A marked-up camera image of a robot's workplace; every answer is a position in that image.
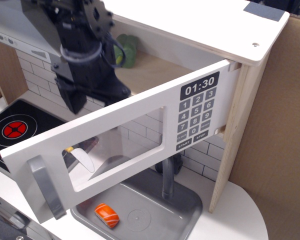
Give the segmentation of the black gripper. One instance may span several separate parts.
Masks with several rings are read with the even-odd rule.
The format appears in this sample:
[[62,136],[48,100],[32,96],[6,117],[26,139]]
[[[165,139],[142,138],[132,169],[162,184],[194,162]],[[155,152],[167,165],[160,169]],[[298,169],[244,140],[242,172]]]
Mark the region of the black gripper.
[[128,98],[131,90],[118,79],[114,42],[93,42],[87,49],[62,43],[65,63],[53,64],[55,82],[68,109],[77,115],[91,97],[106,106]]

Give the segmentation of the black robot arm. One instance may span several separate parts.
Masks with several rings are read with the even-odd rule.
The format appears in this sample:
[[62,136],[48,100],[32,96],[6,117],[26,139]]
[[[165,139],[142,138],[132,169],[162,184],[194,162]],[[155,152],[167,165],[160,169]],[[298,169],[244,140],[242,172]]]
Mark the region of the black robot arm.
[[131,95],[116,76],[111,35],[113,14],[101,0],[39,0],[37,4],[54,24],[63,62],[54,63],[55,82],[68,109],[77,114],[91,97],[106,106]]

